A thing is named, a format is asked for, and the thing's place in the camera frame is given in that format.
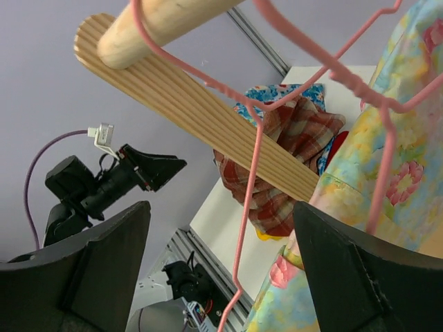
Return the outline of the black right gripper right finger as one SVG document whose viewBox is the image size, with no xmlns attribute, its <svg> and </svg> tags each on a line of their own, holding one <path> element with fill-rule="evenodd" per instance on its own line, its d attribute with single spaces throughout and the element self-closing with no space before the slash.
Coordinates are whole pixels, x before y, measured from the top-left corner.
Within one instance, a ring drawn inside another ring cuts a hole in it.
<svg viewBox="0 0 443 332">
<path fill-rule="evenodd" d="M 350 227 L 306 202 L 293 222 L 321 331 L 441 331 L 442 260 Z"/>
</svg>

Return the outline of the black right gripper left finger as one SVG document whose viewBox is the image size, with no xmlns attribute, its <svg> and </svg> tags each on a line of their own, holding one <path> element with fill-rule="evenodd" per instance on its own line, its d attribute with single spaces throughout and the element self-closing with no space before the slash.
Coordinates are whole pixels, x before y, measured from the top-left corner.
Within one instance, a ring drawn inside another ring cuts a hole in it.
<svg viewBox="0 0 443 332">
<path fill-rule="evenodd" d="M 139 201 L 1 264 L 2 331 L 124 331 L 150 226 Z"/>
</svg>

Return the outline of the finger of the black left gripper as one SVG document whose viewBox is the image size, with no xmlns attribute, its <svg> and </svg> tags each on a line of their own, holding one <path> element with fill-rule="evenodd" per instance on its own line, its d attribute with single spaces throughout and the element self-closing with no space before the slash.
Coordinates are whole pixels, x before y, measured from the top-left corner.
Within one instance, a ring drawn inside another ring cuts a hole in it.
<svg viewBox="0 0 443 332">
<path fill-rule="evenodd" d="M 159 191 L 186 165 L 187 162 L 177 156 L 147 154 L 123 145 L 123 167 L 144 191 Z"/>
</svg>

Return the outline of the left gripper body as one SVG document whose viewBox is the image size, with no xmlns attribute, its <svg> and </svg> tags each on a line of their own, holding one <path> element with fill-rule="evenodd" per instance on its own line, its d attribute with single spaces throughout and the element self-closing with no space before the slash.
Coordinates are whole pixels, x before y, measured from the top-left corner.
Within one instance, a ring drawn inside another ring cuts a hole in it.
<svg viewBox="0 0 443 332">
<path fill-rule="evenodd" d="M 131 146 L 122 146 L 117 151 L 116 164 L 105 170 L 100 176 L 100 190 L 105 194 L 126 194 L 134 187 L 142 187 L 138 174 L 141 168 L 135 160 L 136 150 Z"/>
</svg>

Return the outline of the pastel floral garment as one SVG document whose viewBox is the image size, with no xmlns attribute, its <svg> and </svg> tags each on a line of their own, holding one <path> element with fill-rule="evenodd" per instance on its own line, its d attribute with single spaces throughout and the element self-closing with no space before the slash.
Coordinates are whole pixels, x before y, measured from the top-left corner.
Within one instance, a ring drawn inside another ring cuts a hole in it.
<svg viewBox="0 0 443 332">
<path fill-rule="evenodd" d="M 442 2 L 418 1 L 401 18 L 370 80 L 378 93 L 406 103 L 442 73 Z M 404 114 L 376 236 L 419 250 L 442 222 L 442 90 Z M 385 147 L 377 108 L 367 104 L 319 178 L 311 204 L 363 229 Z M 246 331 L 318 331 L 314 303 L 296 236 L 291 234 L 265 279 Z"/>
</svg>

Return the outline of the red skirt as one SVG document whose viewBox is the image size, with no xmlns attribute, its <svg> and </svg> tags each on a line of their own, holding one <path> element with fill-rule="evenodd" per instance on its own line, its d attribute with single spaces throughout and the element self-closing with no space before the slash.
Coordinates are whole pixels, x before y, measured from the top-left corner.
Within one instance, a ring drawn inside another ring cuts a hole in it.
<svg viewBox="0 0 443 332">
<path fill-rule="evenodd" d="M 339 148 L 342 146 L 345 139 L 347 138 L 348 134 L 349 134 L 349 131 L 342 131 L 342 132 L 340 132 L 339 135 L 337 135 L 337 137 L 335 137 L 334 142 L 332 144 L 332 148 L 331 148 L 332 154 L 335 154 L 339 150 Z"/>
</svg>

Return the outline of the red plaid garment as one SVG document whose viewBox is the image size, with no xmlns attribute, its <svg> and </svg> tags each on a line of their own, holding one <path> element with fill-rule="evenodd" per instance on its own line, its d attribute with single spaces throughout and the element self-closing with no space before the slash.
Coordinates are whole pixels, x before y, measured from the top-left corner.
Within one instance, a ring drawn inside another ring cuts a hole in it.
<svg viewBox="0 0 443 332">
<path fill-rule="evenodd" d="M 315 186 L 316 161 L 345 125 L 341 114 L 328 113 L 301 95 L 272 102 L 263 119 L 260 159 L 248 218 L 271 237 L 293 230 L 293 206 L 309 199 Z"/>
</svg>

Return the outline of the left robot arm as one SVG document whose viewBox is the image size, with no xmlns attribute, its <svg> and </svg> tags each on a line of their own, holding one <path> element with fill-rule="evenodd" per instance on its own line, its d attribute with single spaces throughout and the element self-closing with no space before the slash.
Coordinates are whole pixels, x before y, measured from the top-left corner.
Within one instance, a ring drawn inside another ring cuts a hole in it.
<svg viewBox="0 0 443 332">
<path fill-rule="evenodd" d="M 134 187 L 157 192 L 186 165 L 176 156 L 146 154 L 128 144 L 97 175 L 77 156 L 65 158 L 46 175 L 45 186 L 60 203 L 49 213 L 44 246 L 91 228 L 91 219 L 104 221 L 103 212 Z"/>
</svg>

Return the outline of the wooden clothes rack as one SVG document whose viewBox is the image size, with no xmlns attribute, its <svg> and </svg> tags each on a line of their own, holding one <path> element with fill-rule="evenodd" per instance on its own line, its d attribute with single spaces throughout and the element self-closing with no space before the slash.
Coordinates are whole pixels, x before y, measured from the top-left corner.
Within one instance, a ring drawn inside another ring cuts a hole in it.
<svg viewBox="0 0 443 332">
<path fill-rule="evenodd" d="M 100 13 L 80 24 L 74 41 L 77 59 L 110 85 L 249 168 L 256 128 L 187 73 L 157 55 L 124 70 L 111 69 L 99 59 L 98 40 L 114 19 Z"/>
</svg>

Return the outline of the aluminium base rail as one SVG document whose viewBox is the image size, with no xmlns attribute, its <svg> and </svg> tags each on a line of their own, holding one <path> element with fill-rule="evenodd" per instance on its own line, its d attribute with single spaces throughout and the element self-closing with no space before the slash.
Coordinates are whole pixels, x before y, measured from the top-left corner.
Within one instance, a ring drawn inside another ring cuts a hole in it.
<svg viewBox="0 0 443 332">
<path fill-rule="evenodd" d="M 172 299 L 172 288 L 166 284 L 167 276 L 162 269 L 176 261 L 187 262 L 191 254 L 194 258 L 189 263 L 193 266 L 202 265 L 223 296 L 230 299 L 236 291 L 232 276 L 236 242 L 235 232 L 226 228 L 210 231 L 192 227 L 183 230 L 155 227 L 147 238 L 134 293 L 133 311 Z M 265 267 L 255 265 L 260 258 L 253 251 L 260 244 L 253 231 L 246 231 L 244 244 L 246 248 L 242 253 L 242 263 L 245 265 L 238 271 L 244 292 L 228 317 L 225 331 L 243 330 L 259 293 L 262 278 L 267 272 Z"/>
</svg>

